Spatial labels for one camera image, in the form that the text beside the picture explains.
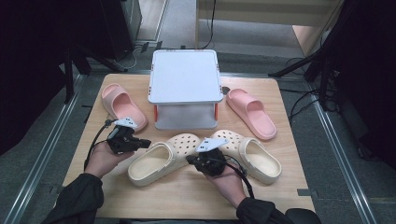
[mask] black sleeve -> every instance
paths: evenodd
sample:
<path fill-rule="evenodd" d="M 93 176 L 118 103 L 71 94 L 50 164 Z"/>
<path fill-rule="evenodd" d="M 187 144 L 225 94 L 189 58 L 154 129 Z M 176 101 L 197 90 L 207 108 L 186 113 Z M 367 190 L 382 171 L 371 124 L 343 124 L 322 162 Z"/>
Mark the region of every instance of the black sleeve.
<path fill-rule="evenodd" d="M 103 202 L 102 181 L 94 175 L 81 174 L 61 191 L 42 223 L 93 223 Z"/>
<path fill-rule="evenodd" d="M 271 202 L 246 198 L 236 209 L 236 216 L 244 224 L 292 224 Z"/>

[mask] hand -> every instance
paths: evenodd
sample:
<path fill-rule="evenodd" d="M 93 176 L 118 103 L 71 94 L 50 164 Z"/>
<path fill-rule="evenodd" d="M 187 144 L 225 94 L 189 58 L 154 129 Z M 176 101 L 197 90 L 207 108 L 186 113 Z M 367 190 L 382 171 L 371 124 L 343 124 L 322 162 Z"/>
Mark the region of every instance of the hand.
<path fill-rule="evenodd" d="M 231 167 L 226 166 L 221 175 L 205 176 L 234 208 L 237 208 L 247 197 L 242 186 L 241 177 Z"/>
<path fill-rule="evenodd" d="M 104 175 L 112 171 L 120 162 L 130 158 L 134 152 L 124 152 L 115 154 L 107 142 L 99 143 L 95 146 L 90 156 L 86 174 L 96 175 L 102 178 Z"/>

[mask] person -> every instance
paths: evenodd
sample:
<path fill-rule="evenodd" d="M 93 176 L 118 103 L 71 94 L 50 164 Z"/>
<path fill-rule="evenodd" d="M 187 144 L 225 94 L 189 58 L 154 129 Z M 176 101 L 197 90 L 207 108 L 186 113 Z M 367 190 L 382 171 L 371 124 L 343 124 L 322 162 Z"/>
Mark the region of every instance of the person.
<path fill-rule="evenodd" d="M 84 173 L 61 191 L 42 223 L 93 223 L 97 209 L 104 203 L 101 178 L 133 155 L 134 152 L 114 154 L 107 142 L 97 144 Z M 274 203 L 247 197 L 240 176 L 232 168 L 226 166 L 221 175 L 205 177 L 236 209 L 242 223 L 293 223 Z"/>

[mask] white plastic box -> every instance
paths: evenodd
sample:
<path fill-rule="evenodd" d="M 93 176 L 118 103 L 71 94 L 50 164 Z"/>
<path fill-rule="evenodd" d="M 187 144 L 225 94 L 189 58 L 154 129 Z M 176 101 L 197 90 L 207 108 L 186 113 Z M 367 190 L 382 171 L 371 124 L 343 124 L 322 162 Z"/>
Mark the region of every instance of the white plastic box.
<path fill-rule="evenodd" d="M 214 50 L 154 51 L 148 101 L 160 130 L 214 129 L 223 92 Z"/>

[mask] slide sandal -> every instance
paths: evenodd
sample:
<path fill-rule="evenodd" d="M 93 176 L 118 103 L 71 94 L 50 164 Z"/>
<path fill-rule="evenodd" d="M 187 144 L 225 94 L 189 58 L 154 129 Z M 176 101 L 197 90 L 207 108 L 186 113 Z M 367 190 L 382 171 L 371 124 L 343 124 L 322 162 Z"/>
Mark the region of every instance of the slide sandal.
<path fill-rule="evenodd" d="M 143 129 L 148 123 L 146 116 L 137 107 L 128 92 L 117 83 L 105 87 L 102 92 L 102 104 L 113 119 L 131 118 L 137 124 L 135 132 Z"/>
<path fill-rule="evenodd" d="M 128 176 L 137 186 L 149 185 L 189 164 L 186 157 L 194 155 L 200 143 L 201 140 L 191 133 L 181 133 L 166 142 L 155 143 L 131 163 Z"/>
<path fill-rule="evenodd" d="M 227 144 L 219 147 L 224 155 L 236 159 L 247 169 L 247 174 L 266 185 L 279 179 L 282 172 L 280 162 L 270 155 L 262 143 L 250 137 L 229 130 L 219 130 L 211 138 L 225 138 Z"/>
<path fill-rule="evenodd" d="M 226 100 L 230 108 L 246 123 L 249 129 L 262 140 L 276 135 L 276 127 L 264 111 L 261 101 L 241 89 L 231 90 Z"/>

